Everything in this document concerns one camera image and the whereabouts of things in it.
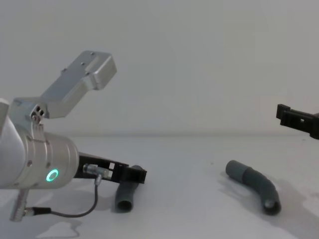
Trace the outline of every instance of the white backdrop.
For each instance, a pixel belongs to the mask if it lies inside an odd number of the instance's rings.
[[[38,96],[83,50],[118,73],[69,135],[296,134],[278,103],[319,112],[317,0],[1,0],[0,97]]]

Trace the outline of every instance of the black bracket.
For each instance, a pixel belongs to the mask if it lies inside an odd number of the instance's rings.
[[[144,184],[147,171],[130,168],[128,164],[112,161],[109,159],[80,153],[80,162],[78,170],[74,178],[89,178],[95,179],[96,176],[83,172],[83,166],[85,164],[95,164],[98,167],[108,169],[112,172],[112,175],[103,180],[121,183],[121,182],[133,182],[133,183],[142,183]]]
[[[294,128],[310,134],[310,137],[319,139],[319,115],[308,114],[292,110],[285,105],[278,105],[276,117],[280,119],[280,125]]]

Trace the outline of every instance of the white table surface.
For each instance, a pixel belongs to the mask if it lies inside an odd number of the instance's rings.
[[[318,239],[319,141],[300,137],[75,138],[80,151],[139,164],[148,171],[133,210],[112,211],[117,185],[102,182],[96,210],[80,219],[53,215],[9,221],[16,191],[0,190],[1,239]],[[238,160],[267,175],[282,211],[263,215],[259,197],[224,173]],[[31,191],[29,206],[83,212],[93,203],[92,180]]]

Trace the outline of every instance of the white wall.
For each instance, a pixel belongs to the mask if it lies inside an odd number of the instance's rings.
[[[118,74],[46,129],[72,135],[296,134],[319,112],[317,0],[1,0],[0,97],[38,96],[86,49]]]

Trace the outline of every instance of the green led ring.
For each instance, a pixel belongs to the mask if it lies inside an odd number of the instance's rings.
[[[46,181],[52,182],[54,179],[56,179],[58,177],[58,175],[59,175],[59,171],[57,169],[53,169],[46,176]]]

